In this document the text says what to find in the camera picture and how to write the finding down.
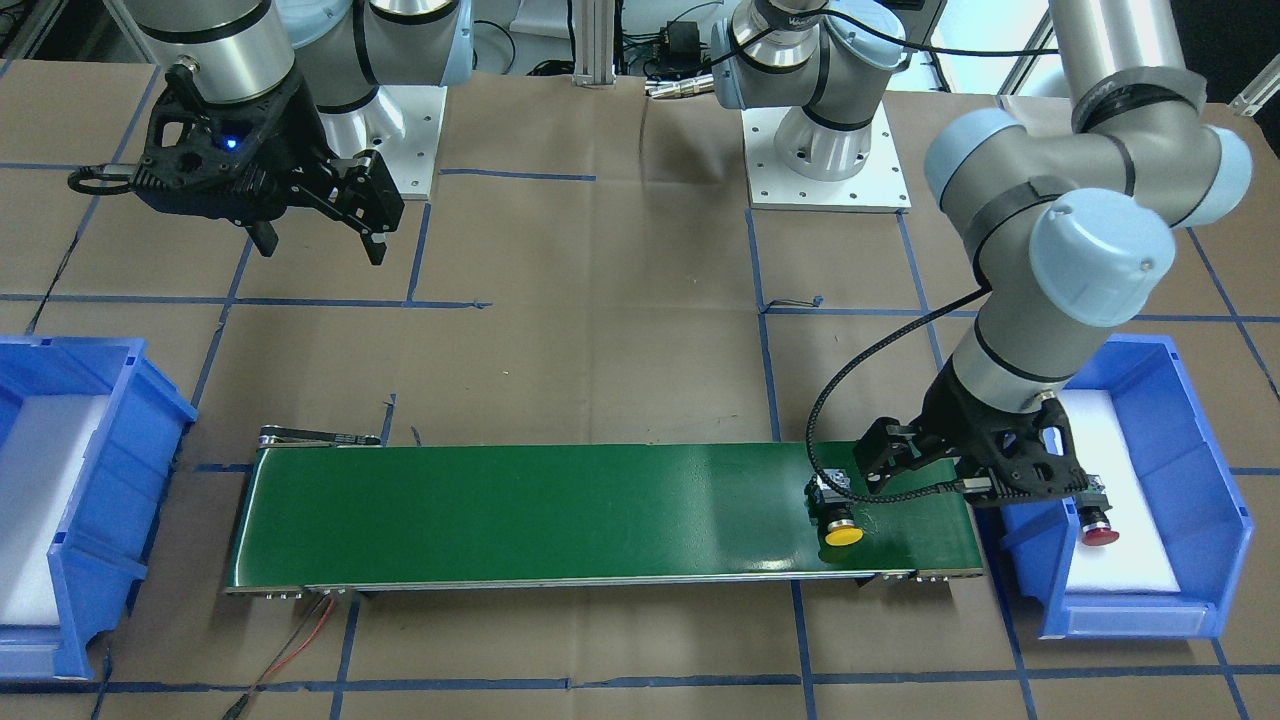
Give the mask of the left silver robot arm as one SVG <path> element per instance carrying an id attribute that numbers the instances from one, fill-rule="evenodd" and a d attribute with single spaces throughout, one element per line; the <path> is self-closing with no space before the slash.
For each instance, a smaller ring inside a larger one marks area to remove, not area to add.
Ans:
<path id="1" fill-rule="evenodd" d="M 991 507 L 1100 491 L 1075 457 L 1055 395 L 1129 322 L 1172 265 L 1172 231 L 1216 222 L 1245 196 L 1252 156 L 1201 119 L 1204 78 L 1185 68 L 1169 1 L 1050 1 L 1071 97 L 1071 133 L 1034 136 L 987 108 L 946 126 L 924 176 L 963 238 L 979 290 L 910 322 L 828 382 L 805 427 L 814 514 L 943 492 Z M 913 47 L 877 1 L 741 1 L 710 60 L 727 108 L 787 108 L 776 145 L 794 172 L 856 174 L 887 76 Z M 906 424 L 881 418 L 854 446 L 852 480 L 828 479 L 814 430 L 860 363 L 986 296 L 973 327 Z M 959 479 L 881 495 L 942 459 Z"/>

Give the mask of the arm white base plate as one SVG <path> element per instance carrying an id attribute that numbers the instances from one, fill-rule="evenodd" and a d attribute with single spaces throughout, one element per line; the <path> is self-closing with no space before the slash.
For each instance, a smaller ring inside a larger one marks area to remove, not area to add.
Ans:
<path id="1" fill-rule="evenodd" d="M 352 158 L 366 149 L 378 151 L 401 196 L 428 201 L 436 176 L 445 99 L 445 87 L 381 86 L 364 106 L 320 118 L 337 154 Z"/>
<path id="2" fill-rule="evenodd" d="M 849 133 L 813 124 L 801 108 L 745 109 L 742 133 L 754 209 L 897 213 L 913 205 L 883 102 Z"/>

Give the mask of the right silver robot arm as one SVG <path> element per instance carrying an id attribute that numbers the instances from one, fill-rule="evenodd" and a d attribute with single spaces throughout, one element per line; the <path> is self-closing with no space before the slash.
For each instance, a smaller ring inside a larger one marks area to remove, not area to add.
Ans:
<path id="1" fill-rule="evenodd" d="M 274 254 L 308 208 L 383 263 L 424 196 L 445 88 L 474 70 L 468 1 L 128 1 L 165 70 L 131 168 L 151 209 L 227 220 Z"/>

